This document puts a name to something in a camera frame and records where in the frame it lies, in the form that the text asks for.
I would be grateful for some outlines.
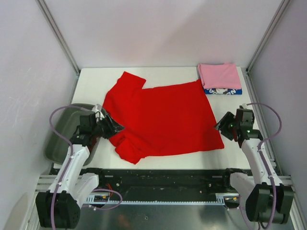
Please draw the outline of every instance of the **red cloth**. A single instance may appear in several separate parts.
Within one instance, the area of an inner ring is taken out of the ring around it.
[[[201,81],[142,89],[146,80],[124,72],[103,107],[125,130],[110,139],[124,160],[223,149]]]

